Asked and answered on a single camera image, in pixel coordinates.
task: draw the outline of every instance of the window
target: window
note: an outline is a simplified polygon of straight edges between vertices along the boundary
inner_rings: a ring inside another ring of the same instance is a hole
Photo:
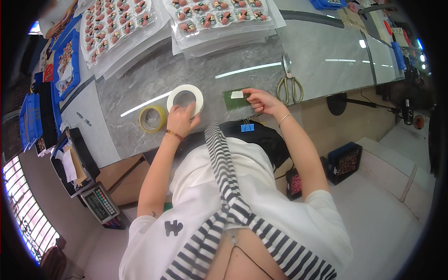
[[[19,235],[38,263],[44,252],[56,244],[59,234],[47,220],[28,187],[19,157],[3,167],[6,190],[15,215]]]

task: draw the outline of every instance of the white t-shirt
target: white t-shirt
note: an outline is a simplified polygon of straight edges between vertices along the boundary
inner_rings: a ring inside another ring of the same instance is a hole
[[[226,139],[241,196],[252,212],[341,273],[352,260],[353,251],[332,196],[317,190],[305,203],[289,201],[277,190],[269,158],[259,145]],[[170,191],[172,209],[158,219],[146,215],[132,222],[119,268],[121,280],[160,279],[197,229],[221,208],[206,145],[185,157],[174,173]],[[177,236],[167,236],[165,222],[173,224],[174,220],[182,223],[183,228]]]
[[[62,19],[72,3],[73,0],[57,0],[55,6],[48,11],[46,15],[39,19],[39,28],[44,37],[50,28]]]

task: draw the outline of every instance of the white tape roll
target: white tape roll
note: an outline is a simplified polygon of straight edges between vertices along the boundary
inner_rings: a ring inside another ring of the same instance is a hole
[[[176,97],[176,95],[179,92],[182,92],[182,91],[189,91],[192,94],[194,94],[194,96],[196,98],[196,108],[195,108],[194,112],[191,114],[191,117],[194,117],[195,115],[200,113],[202,111],[202,109],[204,108],[204,98],[202,96],[202,92],[197,87],[195,87],[193,85],[178,86],[170,93],[170,95],[168,96],[168,100],[167,100],[168,112],[171,111],[171,107],[173,106],[174,98]]]

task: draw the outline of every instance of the bracelet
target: bracelet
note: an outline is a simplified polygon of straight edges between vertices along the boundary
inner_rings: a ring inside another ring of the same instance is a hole
[[[184,138],[183,138],[182,136],[180,136],[180,135],[177,134],[177,133],[172,132],[171,130],[166,129],[165,132],[166,132],[166,133],[169,133],[169,134],[171,134],[171,135],[176,136],[177,138],[179,138],[179,140],[180,140],[181,142],[184,141]]]
[[[281,121],[280,121],[280,123],[279,123],[279,127],[280,127],[281,123],[283,122],[283,120],[284,120],[287,116],[292,116],[292,114],[289,113],[288,115],[284,116],[283,119],[281,119]]]

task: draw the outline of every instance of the black and white striped scarf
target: black and white striped scarf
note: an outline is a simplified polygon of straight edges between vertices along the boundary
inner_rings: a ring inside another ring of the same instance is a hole
[[[248,226],[263,241],[289,279],[334,279],[336,272],[330,264],[252,213],[243,201],[227,141],[217,121],[205,130],[205,139],[221,192],[222,208],[206,220],[184,245],[161,279],[204,279],[226,224]]]

